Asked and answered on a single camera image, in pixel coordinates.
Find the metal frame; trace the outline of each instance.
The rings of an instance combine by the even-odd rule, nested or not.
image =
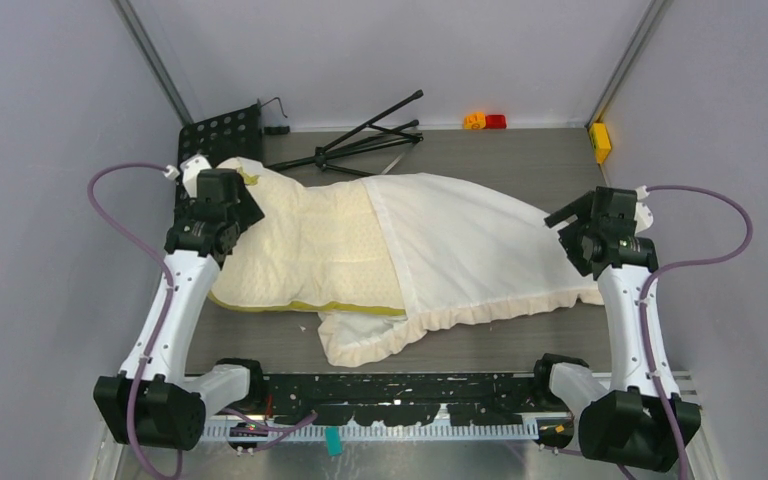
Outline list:
[[[628,71],[637,60],[640,52],[643,51],[643,47],[652,36],[652,32],[655,31],[655,27],[658,26],[661,17],[671,3],[672,0],[650,0],[649,6],[646,8],[646,13],[643,14],[643,18],[640,19],[640,23],[637,24],[637,29],[631,36],[631,40],[617,64],[617,67],[614,69],[614,73],[611,75],[611,79],[608,81],[605,91],[603,91],[602,95],[599,97],[599,101],[596,103],[596,108],[590,115],[590,120],[587,121],[587,128],[590,128],[591,125],[602,120],[602,115],[614,99],[614,95],[616,95],[617,90],[619,90],[620,85],[623,80],[625,80]]]
[[[169,75],[169,71],[166,70],[166,66],[163,65],[163,60],[160,59],[160,55],[154,48],[154,44],[146,32],[143,23],[140,21],[140,17],[134,10],[134,6],[131,4],[131,0],[110,0],[116,10],[119,12],[119,17],[122,19],[122,23],[131,32],[131,36],[134,38],[137,47],[143,54],[146,63],[154,73],[155,78],[160,83],[160,88],[163,89],[163,93],[166,94],[166,98],[169,99],[169,103],[172,104],[172,108],[175,109],[175,113],[181,120],[181,124],[186,126],[193,123],[193,117],[190,115],[190,111],[187,110],[184,99],[181,98],[181,93],[175,87],[175,82],[172,81],[172,77]]]

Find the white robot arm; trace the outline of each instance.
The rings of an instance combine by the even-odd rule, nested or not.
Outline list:
[[[573,216],[558,234],[567,258],[579,273],[594,276],[605,300],[611,385],[606,389],[593,378],[583,360],[551,354],[535,365],[535,380],[546,398],[556,397],[574,415],[575,440],[585,457],[667,471],[678,452],[653,378],[660,379],[685,445],[701,417],[698,405],[681,400],[664,352],[657,284],[641,299],[658,260],[652,241],[635,235],[651,225],[651,213],[638,204],[636,192],[599,187],[548,216],[546,224],[554,227]],[[647,358],[641,301],[654,367]]]
[[[236,171],[211,169],[201,156],[182,167],[190,198],[176,209],[176,221],[166,238],[164,263],[174,284],[169,310],[161,319],[169,288],[161,282],[142,332],[119,374],[99,377],[93,398],[116,441],[128,443],[127,399],[133,383],[140,382],[134,408],[139,443],[190,450],[198,442],[207,417],[259,395],[257,386],[263,375],[256,362],[222,360],[192,380],[185,378],[184,369],[199,314],[225,257],[240,235],[263,218],[263,212]],[[161,321],[162,328],[156,333]],[[152,345],[150,338],[155,334]],[[136,378],[146,358],[142,374]]]

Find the black tripod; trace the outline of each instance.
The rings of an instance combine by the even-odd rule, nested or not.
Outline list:
[[[394,127],[394,128],[379,127],[378,125],[375,125],[375,122],[377,122],[378,120],[381,120],[387,115],[390,115],[391,113],[404,107],[405,105],[416,100],[417,98],[422,97],[422,95],[423,95],[422,90],[417,90],[410,97],[402,100],[401,102],[393,105],[387,110],[384,110],[378,115],[370,118],[369,120],[364,122],[362,125],[359,125],[358,127],[352,129],[352,131],[346,132],[340,138],[334,140],[328,145],[325,145],[324,147],[316,147],[316,150],[314,151],[314,154],[312,157],[305,157],[305,158],[300,158],[298,160],[290,160],[288,162],[276,163],[274,165],[268,165],[267,168],[275,170],[276,172],[280,172],[282,170],[287,170],[294,167],[300,167],[302,165],[316,164],[316,166],[319,167],[319,169],[322,170],[323,172],[326,170],[333,170],[335,172],[350,173],[352,175],[357,175],[360,177],[369,177],[371,175],[375,175],[374,173],[355,170],[353,168],[345,168],[345,167],[339,167],[337,165],[331,165],[328,163],[328,161],[333,160],[335,158],[348,157],[349,155],[357,155],[359,153],[371,152],[373,150],[381,150],[382,148],[395,147],[397,145],[405,145],[407,143],[416,144],[421,142],[422,141],[421,132],[406,133],[404,131],[404,130],[407,130],[408,128],[419,125],[419,120],[412,120],[404,125],[399,125],[398,127]],[[348,140],[350,137],[356,135],[357,133],[359,133],[360,131],[366,128],[377,130],[380,133],[343,145],[342,147],[334,148],[340,143]]]

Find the gray wall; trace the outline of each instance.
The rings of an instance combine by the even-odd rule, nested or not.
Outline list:
[[[612,185],[710,187],[755,221],[746,255],[670,274],[659,291],[671,362],[692,372],[732,478],[768,478],[768,2],[674,2],[606,120]],[[662,262],[741,239],[716,200],[648,203]]]
[[[158,270],[86,182],[175,157],[177,118],[110,2],[0,1],[0,479],[87,478],[98,375],[136,338]],[[101,201],[161,245],[172,188],[120,175]]]
[[[422,88],[387,123],[584,124],[642,0],[136,0],[197,119],[284,100],[296,127],[357,125]],[[267,121],[283,121],[270,105]]]

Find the table surface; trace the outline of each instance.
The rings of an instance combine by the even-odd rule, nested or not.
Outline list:
[[[291,133],[265,137],[265,163],[309,156],[339,133]],[[584,129],[430,130],[425,140],[335,164],[380,172],[407,151],[391,175],[434,173],[492,188],[545,211],[578,198],[604,178]],[[336,172],[304,166],[284,172],[308,186],[352,180]],[[317,335],[314,313],[240,313],[205,303],[187,359],[189,373],[210,370],[220,358],[260,361],[267,373],[328,372],[527,372],[544,353],[585,359],[595,371],[610,370],[605,311],[578,304],[554,312],[458,325],[429,332],[401,353],[358,368],[330,365]]]

